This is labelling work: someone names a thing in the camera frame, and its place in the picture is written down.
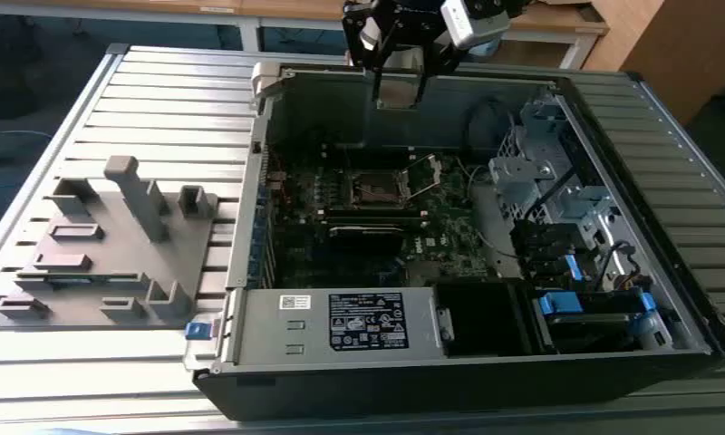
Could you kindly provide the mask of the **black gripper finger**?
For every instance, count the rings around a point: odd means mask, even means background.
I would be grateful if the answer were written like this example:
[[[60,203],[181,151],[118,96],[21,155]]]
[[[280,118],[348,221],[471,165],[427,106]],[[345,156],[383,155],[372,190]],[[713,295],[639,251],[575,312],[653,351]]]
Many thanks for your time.
[[[429,79],[437,75],[451,74],[460,63],[460,49],[453,44],[427,44],[421,47],[421,54],[423,66],[416,103],[421,102]]]
[[[348,47],[348,59],[372,77],[371,100],[380,97],[383,80],[381,29],[376,22],[376,3],[343,4],[343,31]]]

